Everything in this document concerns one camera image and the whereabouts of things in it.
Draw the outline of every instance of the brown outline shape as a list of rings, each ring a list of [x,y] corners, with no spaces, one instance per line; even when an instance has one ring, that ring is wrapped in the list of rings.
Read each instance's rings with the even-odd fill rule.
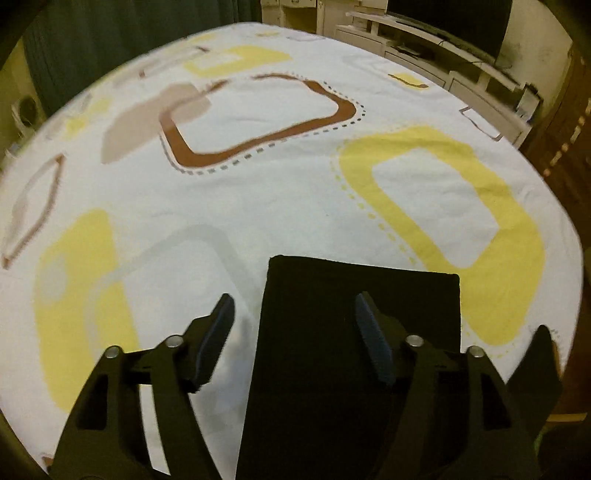
[[[490,138],[492,141],[495,141],[495,142],[499,142],[499,141],[501,141],[501,138],[503,138],[503,134],[502,134],[502,133],[499,133],[499,135],[498,135],[497,137],[493,137],[492,135],[490,135],[490,134],[486,133],[486,132],[485,132],[485,131],[484,131],[482,128],[480,128],[480,127],[479,127],[479,126],[476,124],[476,122],[475,122],[474,120],[472,120],[472,118],[470,118],[470,117],[469,117],[469,116],[467,116],[467,115],[464,115],[464,112],[467,112],[468,110],[473,110],[473,108],[472,108],[471,106],[467,106],[467,107],[465,107],[465,108],[462,108],[462,109],[460,110],[460,113],[462,114],[462,116],[463,116],[464,118],[468,119],[472,125],[474,125],[474,126],[475,126],[475,127],[478,129],[478,130],[480,130],[482,133],[484,133],[484,134],[485,134],[485,135],[486,135],[488,138]]]
[[[53,210],[53,206],[55,205],[55,202],[56,202],[57,189],[60,185],[60,179],[61,179],[61,174],[62,174],[65,159],[66,159],[66,157],[64,156],[64,154],[59,154],[59,155],[55,156],[54,158],[52,158],[51,160],[46,161],[35,172],[35,175],[36,175],[41,169],[43,169],[50,162],[57,163],[56,172],[53,176],[53,182],[51,184],[51,189],[49,191],[49,197],[47,198],[47,203],[45,205],[45,208],[41,212],[41,216],[37,219],[35,224],[29,229],[27,234],[22,237],[22,239],[19,241],[19,243],[17,243],[16,247],[14,248],[14,250],[11,254],[6,256],[6,255],[4,255],[4,253],[2,253],[2,268],[3,269],[8,270],[10,268],[12,262],[14,262],[16,260],[16,258],[20,255],[22,250],[25,248],[25,246],[33,239],[33,237],[36,236],[36,234],[39,233],[39,230],[41,230],[43,225],[45,225],[45,223],[47,222],[47,218],[49,217],[49,214]],[[28,187],[25,186],[25,188],[23,189],[21,194],[18,196],[17,202],[20,200],[20,198],[24,194],[27,194],[30,191],[30,189],[33,187],[33,185],[36,184],[36,182],[37,181],[35,181],[32,185],[30,185]]]
[[[405,85],[408,85],[409,87],[414,87],[414,88],[429,88],[429,85],[427,85],[426,83],[422,83],[421,85],[415,85],[414,83],[410,83],[407,82],[406,80],[403,80],[402,78],[396,77],[396,75],[392,75],[391,73],[388,73],[389,77],[392,77],[393,79],[397,79],[399,82],[404,83]]]
[[[178,108],[180,105],[183,104],[183,102],[186,101],[182,100],[177,104],[171,106],[169,109],[167,109],[160,115],[160,125],[162,126],[164,136],[166,137],[168,146],[170,147],[170,150],[173,153],[174,159],[179,165],[185,168],[209,167],[226,161],[228,158],[231,158],[234,155],[238,155],[239,153],[244,152],[245,150],[249,150],[250,148],[256,147],[263,143],[275,140],[282,140],[284,138],[309,132],[317,128],[322,128],[335,123],[347,121],[348,119],[354,117],[355,113],[357,113],[357,108],[352,102],[349,102],[348,100],[343,99],[335,95],[334,93],[328,92],[322,85],[320,85],[318,82],[315,82],[314,80],[300,80],[297,77],[281,73],[257,75],[251,78],[253,80],[280,78],[285,80],[296,80],[298,82],[302,82],[313,92],[324,95],[325,97],[329,98],[334,103],[336,103],[338,106],[338,110],[334,115],[330,117],[314,118],[312,120],[308,120],[306,122],[296,124],[288,128],[284,128],[283,130],[280,130],[278,132],[264,135],[263,137],[251,138],[250,140],[236,145],[235,147],[229,148],[228,150],[216,153],[195,153],[187,145],[180,131],[178,131],[177,125],[174,123],[172,119],[173,110],[175,108]],[[221,80],[219,82],[216,82],[207,91],[202,93],[202,95],[208,95],[210,93],[213,93],[214,91],[223,88],[228,83],[229,80]]]

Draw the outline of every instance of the television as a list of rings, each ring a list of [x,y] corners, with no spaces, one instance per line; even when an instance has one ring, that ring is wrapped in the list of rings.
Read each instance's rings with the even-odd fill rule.
[[[513,0],[388,0],[387,13],[494,63]]]

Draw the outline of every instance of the beige shape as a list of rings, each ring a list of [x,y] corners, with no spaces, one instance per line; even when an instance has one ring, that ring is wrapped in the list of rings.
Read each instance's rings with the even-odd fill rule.
[[[118,161],[156,137],[161,132],[160,114],[179,102],[183,105],[174,112],[177,124],[200,117],[211,106],[192,83],[171,85],[157,97],[135,105],[115,119],[103,140],[101,162]]]

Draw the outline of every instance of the dark green curtain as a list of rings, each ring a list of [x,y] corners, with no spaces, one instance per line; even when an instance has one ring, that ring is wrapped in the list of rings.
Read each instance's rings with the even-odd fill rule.
[[[50,0],[23,39],[49,116],[138,55],[203,30],[260,20],[259,0]]]

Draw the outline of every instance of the metal pin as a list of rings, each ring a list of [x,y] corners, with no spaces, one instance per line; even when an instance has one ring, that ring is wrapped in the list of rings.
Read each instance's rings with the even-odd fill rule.
[[[420,346],[423,346],[423,344],[425,343],[425,340],[423,340],[423,338],[418,335],[408,335],[406,337],[406,342],[410,346],[420,347]]]
[[[105,351],[105,356],[107,358],[115,358],[117,355],[119,355],[119,347],[114,345],[114,346],[110,346],[106,351]]]
[[[183,337],[180,335],[171,335],[164,341],[164,343],[166,343],[168,348],[176,348],[183,344]]]
[[[472,345],[469,349],[468,352],[470,352],[470,355],[475,356],[476,358],[482,358],[483,356],[485,356],[484,350],[482,349],[482,347],[479,347],[477,345]]]

